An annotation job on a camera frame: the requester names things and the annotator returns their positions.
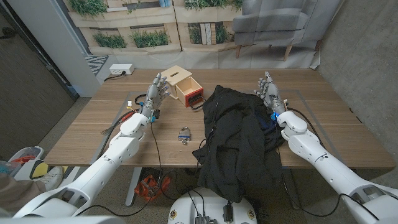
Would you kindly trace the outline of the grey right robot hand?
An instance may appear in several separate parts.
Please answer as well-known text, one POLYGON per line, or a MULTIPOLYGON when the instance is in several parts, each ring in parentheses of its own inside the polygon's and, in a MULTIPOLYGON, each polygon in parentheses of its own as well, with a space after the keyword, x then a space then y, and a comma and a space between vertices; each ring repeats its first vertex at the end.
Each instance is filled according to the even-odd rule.
POLYGON ((286 111, 277 85, 274 84, 268 71, 265 71, 265 78, 259 79, 258 87, 259 90, 254 90, 254 94, 263 101, 267 108, 275 112, 277 116, 286 111))

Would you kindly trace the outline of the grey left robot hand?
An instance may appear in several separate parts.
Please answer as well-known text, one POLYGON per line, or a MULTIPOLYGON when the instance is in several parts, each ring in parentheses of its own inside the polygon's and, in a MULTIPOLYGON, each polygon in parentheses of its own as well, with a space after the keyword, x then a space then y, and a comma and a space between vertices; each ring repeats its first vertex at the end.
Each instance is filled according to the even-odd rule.
POLYGON ((163 77, 161 73, 158 73, 152 84, 150 84, 141 111, 144 116, 150 118, 152 113, 160 108, 162 100, 169 95, 166 79, 167 77, 163 77))

